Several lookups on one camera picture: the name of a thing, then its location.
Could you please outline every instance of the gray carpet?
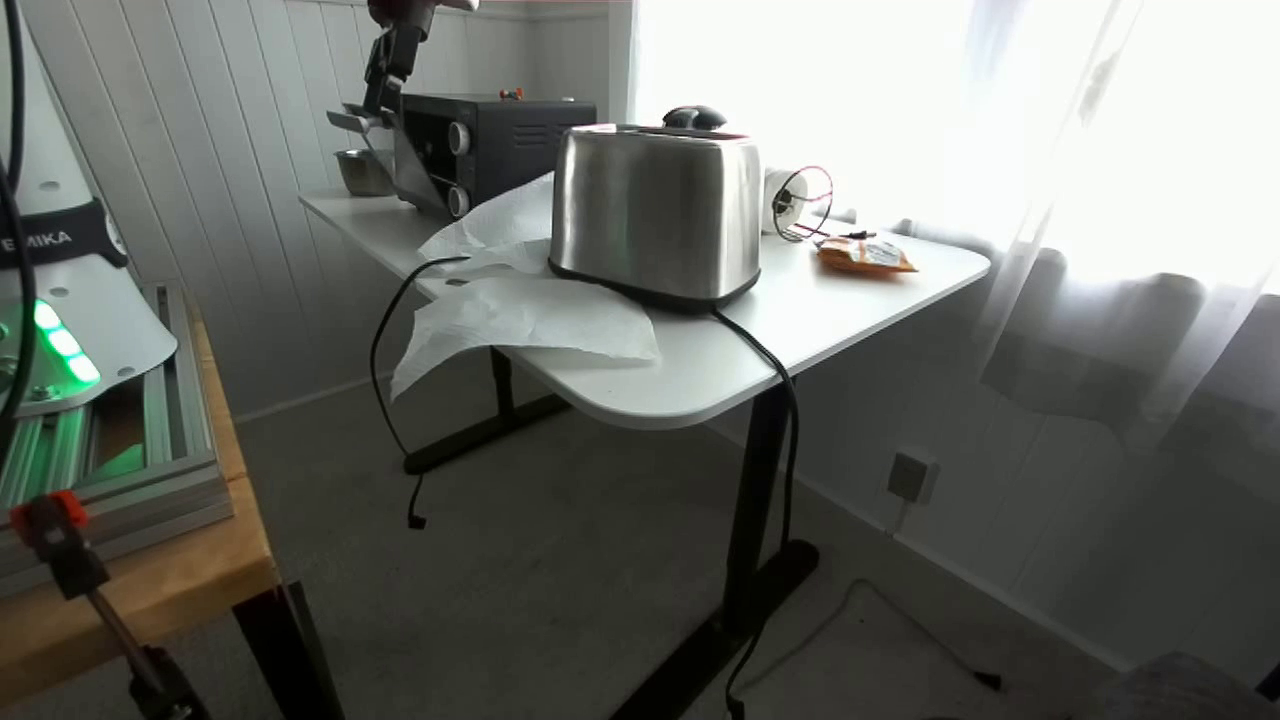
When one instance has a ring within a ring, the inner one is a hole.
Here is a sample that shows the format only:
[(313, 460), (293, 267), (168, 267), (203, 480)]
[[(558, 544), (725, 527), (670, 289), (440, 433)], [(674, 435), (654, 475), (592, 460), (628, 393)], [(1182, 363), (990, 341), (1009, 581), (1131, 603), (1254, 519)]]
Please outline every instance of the gray carpet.
[[(488, 413), (479, 360), (401, 406), (412, 441)], [(554, 416), (428, 475), (428, 533), (367, 393), (241, 427), (282, 577), (303, 581), (350, 720), (600, 720), (721, 594), (741, 450), (705, 427)], [(1097, 668), (798, 490), (818, 572), (741, 688), (751, 720), (1058, 720)], [(210, 714), (275, 714), (225, 618), (173, 642)], [(958, 665), (1003, 670), (981, 688)], [(688, 711), (729, 714), (716, 680)], [(106, 665), (4, 720), (135, 714)]]

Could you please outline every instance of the white table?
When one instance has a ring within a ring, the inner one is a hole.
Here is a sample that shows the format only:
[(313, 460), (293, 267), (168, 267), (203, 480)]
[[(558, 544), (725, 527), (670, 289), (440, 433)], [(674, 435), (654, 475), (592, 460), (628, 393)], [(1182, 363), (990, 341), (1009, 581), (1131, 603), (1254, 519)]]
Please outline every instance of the white table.
[[(333, 195), (303, 203), (395, 275), (409, 275), (420, 265), (414, 249), (445, 223), (391, 195)], [(725, 314), (746, 326), (797, 375), (988, 270), (988, 254), (968, 249), (904, 234), (895, 243), (914, 270), (895, 278), (851, 278), (818, 270), (806, 243), (763, 234), (761, 278), (733, 299)], [(449, 290), (449, 282), (428, 278), (424, 290), (435, 294)], [(761, 564), (780, 443), (791, 419), (780, 375), (708, 314), (660, 309), (647, 309), (647, 314), (660, 363), (609, 363), (580, 353), (504, 353), (583, 416), (624, 427), (688, 427), (751, 399), (725, 603), (631, 691), (631, 699), (624, 699), (617, 714), (635, 720), (678, 714), (742, 647), (751, 627), (816, 567), (816, 547), (803, 538), (783, 544)], [(500, 388), (500, 419), (460, 433), (456, 443), (445, 441), (449, 446), (428, 450), (428, 460), (420, 456), (412, 469), (445, 462), (551, 406), (554, 405), (543, 405), (519, 416), (506, 388)]]

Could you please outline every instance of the black cable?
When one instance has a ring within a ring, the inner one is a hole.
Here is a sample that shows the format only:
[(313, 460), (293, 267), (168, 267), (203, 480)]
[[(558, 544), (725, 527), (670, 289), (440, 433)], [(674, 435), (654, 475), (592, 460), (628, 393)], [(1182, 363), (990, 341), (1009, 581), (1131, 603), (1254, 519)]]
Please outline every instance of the black cable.
[(848, 589), (841, 593), (836, 608), (816, 618), (789, 650), (780, 650), (772, 665), (763, 665), (756, 675), (742, 680), (742, 688), (767, 680), (774, 668), (783, 668), (789, 659), (797, 659), (798, 650), (806, 650), (856, 599), (856, 593), (871, 593), (878, 603), (887, 603), (904, 623), (911, 623), (936, 650), (944, 650), (944, 659), (952, 659), (963, 675), (970, 675), (976, 682), (985, 682), (988, 691), (1003, 688), (1001, 670), (985, 670), (970, 668), (957, 647), (947, 647), (930, 627), (924, 627), (900, 599), (891, 599), (884, 589), (877, 589), (871, 581), (856, 577), (848, 581)]
[(18, 346), (16, 346), (16, 367), (9, 375), (9, 397), (0, 406), (0, 470), (16, 435), (16, 413), (29, 397), (30, 363), (36, 363), (36, 267), (30, 267), (22, 221), (16, 211), (16, 183), (22, 163), (22, 116), (29, 116), (16, 0), (4, 0), (4, 22), (9, 22), (9, 72), (12, 72), (12, 116), (9, 116), (12, 127), (9, 127), (9, 160), (0, 163), (0, 174), (4, 174), (0, 211), (9, 221), (16, 278), (18, 278)]
[(741, 326), (734, 320), (729, 320), (721, 309), (710, 309), (710, 314), (734, 333), (742, 344), (751, 344), (751, 353), (783, 380), (789, 393), (789, 416), (791, 416), (791, 433), (789, 433), (789, 469), (783, 469), (783, 524), (780, 524), (780, 547), (791, 538), (791, 496), (797, 496), (797, 456), (798, 456), (798, 405), (797, 405), (797, 384), (783, 360), (774, 360), (746, 326)]
[(16, 17), (16, 0), (4, 0), (4, 22), (9, 22), (9, 85), (12, 85), (12, 106), (9, 106), (9, 188), (16, 191), (22, 174), (22, 127), (29, 127), (29, 72), (22, 72), (22, 32)]
[[(440, 267), (440, 265), (460, 265), (460, 258), (467, 258), (467, 254), (435, 254), (435, 258), (414, 265), (414, 267), (401, 278), (401, 289), (395, 289), (395, 294), (387, 299), (387, 309), (385, 309), (385, 314), (380, 314), (380, 323), (374, 323), (374, 333), (373, 333), (373, 344), (367, 344), (367, 388), (373, 388), (374, 413), (385, 416), (385, 422), (387, 422), (387, 433), (391, 433), (391, 441), (395, 441), (395, 446), (401, 446), (401, 460), (409, 456), (409, 443), (405, 443), (405, 435), (401, 435), (401, 427), (395, 427), (395, 419), (391, 419), (391, 406), (387, 406), (387, 399), (385, 399), (385, 388), (380, 388), (380, 380), (374, 380), (374, 346), (385, 344), (385, 333), (387, 333), (387, 323), (391, 323), (405, 290), (414, 282), (414, 275), (428, 270), (428, 267)], [(428, 470), (420, 470), (414, 485), (412, 485), (412, 496), (409, 496), (409, 507), (405, 507), (405, 524), (409, 524), (409, 527), (428, 527), (428, 519), (414, 511), (414, 498), (420, 498), (420, 490), (424, 490), (424, 480), (428, 480)]]
[[(791, 496), (797, 496), (797, 456), (798, 456), (798, 405), (797, 405), (797, 384), (783, 360), (774, 360), (746, 326), (741, 326), (734, 320), (729, 320), (721, 309), (710, 309), (710, 314), (734, 333), (742, 344), (751, 344), (751, 353), (783, 380), (783, 397), (789, 397), (789, 469), (783, 469), (783, 516), (780, 516), (780, 547), (791, 538)], [(725, 708), (733, 720), (742, 720), (746, 708), (742, 699), (733, 691), (734, 675), (751, 665), (761, 636), (763, 636), (767, 614), (751, 627), (742, 654), (733, 665), (729, 680), (725, 680)]]
[(16, 344), (16, 367), (9, 375), (9, 397), (0, 406), (0, 469), (9, 460), (12, 435), (16, 435), (16, 413), (29, 397), (30, 363), (36, 363), (36, 267), (29, 253), (29, 230), (16, 216), (12, 188), (0, 191), (0, 211), (9, 221), (12, 253), (16, 253), (16, 275), (18, 275), (18, 344)]

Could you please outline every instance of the toaster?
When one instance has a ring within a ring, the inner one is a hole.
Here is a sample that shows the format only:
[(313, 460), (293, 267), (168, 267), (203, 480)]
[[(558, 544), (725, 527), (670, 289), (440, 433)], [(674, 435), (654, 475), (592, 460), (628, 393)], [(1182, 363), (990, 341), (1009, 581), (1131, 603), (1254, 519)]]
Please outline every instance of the toaster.
[(580, 122), (551, 191), (551, 270), (664, 309), (716, 309), (761, 275), (761, 151), (721, 127)]

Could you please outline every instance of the white cloth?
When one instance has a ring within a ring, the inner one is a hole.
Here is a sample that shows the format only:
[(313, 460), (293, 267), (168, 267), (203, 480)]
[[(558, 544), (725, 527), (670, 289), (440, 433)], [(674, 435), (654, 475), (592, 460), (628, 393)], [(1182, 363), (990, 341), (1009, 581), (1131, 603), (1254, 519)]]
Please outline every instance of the white cloth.
[(592, 363), (654, 363), (660, 346), (647, 312), (602, 282), (551, 275), (546, 243), (551, 174), (440, 228), (420, 254), (467, 258), (440, 267), (453, 282), (414, 312), (391, 371), (391, 397), (473, 346), (558, 346), (583, 353)]

